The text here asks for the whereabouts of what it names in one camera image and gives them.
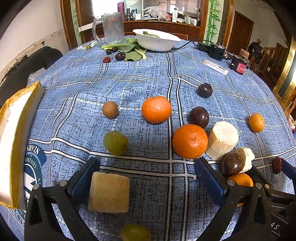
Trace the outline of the red jujube date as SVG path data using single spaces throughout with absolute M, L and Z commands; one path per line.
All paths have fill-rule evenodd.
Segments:
M 274 157 L 272 161 L 272 169 L 274 174 L 279 174 L 282 171 L 282 158 L 279 156 Z

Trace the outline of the small white sugarcane piece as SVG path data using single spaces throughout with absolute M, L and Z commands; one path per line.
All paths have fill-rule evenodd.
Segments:
M 240 173 L 249 171 L 252 168 L 252 161 L 255 158 L 254 153 L 250 148 L 238 148 L 235 153 L 240 156 L 242 162 L 242 170 Z

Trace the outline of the large white sugarcane piece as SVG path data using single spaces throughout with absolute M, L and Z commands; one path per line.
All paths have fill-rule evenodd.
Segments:
M 206 155 L 213 161 L 221 161 L 238 143 L 239 134 L 234 125 L 226 121 L 219 121 L 213 126 L 208 136 Z

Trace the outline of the small yellow orange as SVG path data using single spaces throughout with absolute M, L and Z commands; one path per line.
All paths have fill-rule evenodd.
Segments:
M 261 114 L 259 113 L 254 113 L 251 115 L 251 117 L 249 118 L 249 126 L 250 128 L 255 132 L 255 133 L 259 133 L 261 132 L 264 127 L 265 127 L 265 121 L 264 118 Z

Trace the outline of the orange mandarin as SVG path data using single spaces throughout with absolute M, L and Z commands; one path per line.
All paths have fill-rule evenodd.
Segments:
M 171 104 L 163 96 L 147 98 L 142 104 L 142 116 L 150 123 L 163 123 L 171 116 Z
M 178 156 L 184 159 L 196 159 L 202 156 L 207 146 L 208 136 L 197 125 L 183 125 L 173 135 L 173 149 Z

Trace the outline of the brown kiwi fruit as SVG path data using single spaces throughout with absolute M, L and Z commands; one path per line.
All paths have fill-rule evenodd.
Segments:
M 106 118 L 113 119 L 118 116 L 119 109 L 118 109 L 118 106 L 115 102 L 108 101 L 108 102 L 104 103 L 104 105 L 102 107 L 102 112 Z

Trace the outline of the yellow rimmed white tray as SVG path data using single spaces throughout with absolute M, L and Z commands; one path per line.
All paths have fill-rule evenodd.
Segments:
M 1 205 L 26 210 L 23 166 L 32 121 L 44 89 L 39 81 L 16 92 L 1 107 Z

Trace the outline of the blue plaid tablecloth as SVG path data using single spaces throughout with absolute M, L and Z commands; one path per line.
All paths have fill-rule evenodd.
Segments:
M 237 147 L 252 149 L 254 166 L 276 190 L 293 193 L 292 181 L 271 167 L 276 156 L 295 165 L 295 141 L 280 103 L 253 72 L 227 75 L 201 63 L 209 56 L 193 44 L 181 41 L 169 52 L 148 52 L 145 60 L 103 63 L 106 53 L 90 42 L 62 56 L 37 77 L 44 95 L 37 108 L 29 145 L 40 147 L 39 163 L 28 162 L 27 172 L 44 186 L 67 178 L 89 157 L 100 159 L 103 170 L 118 169 L 131 179 L 132 211 L 103 217 L 79 208 L 85 222 L 100 240 L 117 240 L 119 225 L 139 221 L 152 230 L 155 240 L 196 240 L 217 211 L 203 186 L 194 179 L 194 165 L 177 156 L 173 134 L 187 123 L 191 109 L 209 113 L 209 133 L 216 122 L 234 125 Z M 197 94 L 199 85 L 213 88 L 209 98 Z M 163 96 L 171 104 L 171 116 L 153 124 L 142 116 L 143 102 Z M 104 103 L 113 101 L 119 114 L 108 119 Z M 259 113 L 264 129 L 249 126 Z M 111 154 L 103 138 L 111 131 L 124 134 L 129 146 L 123 155 Z

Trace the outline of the black red canister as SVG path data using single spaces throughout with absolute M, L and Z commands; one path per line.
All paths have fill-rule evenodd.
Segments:
M 239 55 L 234 55 L 230 64 L 230 69 L 243 75 L 247 67 L 247 61 Z

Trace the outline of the white red paper card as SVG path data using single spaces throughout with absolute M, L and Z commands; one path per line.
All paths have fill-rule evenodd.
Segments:
M 210 68 L 212 68 L 212 69 L 214 69 L 214 70 L 216 70 L 216 71 L 218 71 L 219 73 L 221 73 L 223 75 L 227 75 L 228 74 L 228 70 L 227 69 L 225 69 L 225 68 L 217 65 L 214 62 L 211 62 L 209 60 L 202 60 L 201 63 L 204 64 L 204 65 L 206 65 L 206 66 L 208 66 L 208 67 L 210 67 Z

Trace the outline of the black power device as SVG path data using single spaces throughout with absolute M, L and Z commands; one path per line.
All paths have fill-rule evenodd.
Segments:
M 209 55 L 209 57 L 222 61 L 223 59 L 227 59 L 226 49 L 221 44 L 204 44 L 204 43 L 198 43 L 197 49 L 205 52 Z

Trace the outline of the black sofa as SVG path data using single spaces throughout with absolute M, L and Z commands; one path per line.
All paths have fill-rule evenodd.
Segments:
M 25 55 L 21 61 L 13 66 L 4 76 L 5 80 L 1 85 L 0 92 L 1 107 L 8 98 L 27 86 L 30 74 L 42 68 L 47 70 L 62 56 L 60 50 L 49 46 L 38 49 L 30 56 Z

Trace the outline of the white bowl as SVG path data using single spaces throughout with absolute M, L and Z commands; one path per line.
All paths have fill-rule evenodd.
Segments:
M 134 29 L 132 31 L 137 37 L 138 44 L 151 51 L 167 52 L 181 41 L 179 37 L 163 31 L 153 29 Z

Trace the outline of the red fruit by leaves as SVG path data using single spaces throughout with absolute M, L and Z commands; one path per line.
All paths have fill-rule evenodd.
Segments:
M 111 62 L 111 58 L 110 57 L 103 58 L 103 63 L 110 63 L 110 62 Z

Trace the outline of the wooden sideboard counter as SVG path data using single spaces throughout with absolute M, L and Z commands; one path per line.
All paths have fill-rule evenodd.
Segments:
M 135 35 L 133 32 L 135 29 L 152 29 L 167 32 L 184 40 L 203 40 L 206 28 L 205 22 L 200 23 L 200 26 L 156 20 L 124 21 L 123 24 L 125 35 Z M 78 27 L 78 30 L 82 35 L 83 43 L 94 40 L 92 35 L 92 23 Z M 96 33 L 98 37 L 104 37 L 103 27 L 97 25 Z

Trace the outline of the green leafy vegetable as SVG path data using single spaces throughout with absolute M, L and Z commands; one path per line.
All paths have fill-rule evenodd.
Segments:
M 101 46 L 102 50 L 111 49 L 112 53 L 123 52 L 125 53 L 125 59 L 123 61 L 140 61 L 145 60 L 146 49 L 138 44 L 136 38 L 126 38 L 124 42 L 117 44 L 108 44 Z

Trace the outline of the small dark plum by leaves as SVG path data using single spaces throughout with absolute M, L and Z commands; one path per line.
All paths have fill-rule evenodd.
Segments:
M 123 61 L 125 59 L 125 53 L 117 52 L 116 55 L 115 55 L 115 59 L 117 61 Z

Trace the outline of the small dark cherry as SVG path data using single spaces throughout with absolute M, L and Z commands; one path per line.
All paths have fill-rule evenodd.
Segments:
M 106 49 L 106 54 L 109 55 L 112 53 L 112 50 L 111 49 Z

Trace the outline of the clear glass mug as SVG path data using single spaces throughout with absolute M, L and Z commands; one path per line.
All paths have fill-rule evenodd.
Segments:
M 97 25 L 102 25 L 104 40 L 107 45 L 125 42 L 122 12 L 106 14 L 102 15 L 100 19 L 94 19 L 92 23 L 92 35 L 97 42 L 101 43 L 101 40 L 96 33 Z

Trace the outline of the purple thermos bottle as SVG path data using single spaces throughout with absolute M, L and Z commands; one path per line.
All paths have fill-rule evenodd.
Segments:
M 119 2 L 117 4 L 117 10 L 119 13 L 122 13 L 123 16 L 125 15 L 125 3 L 124 2 Z

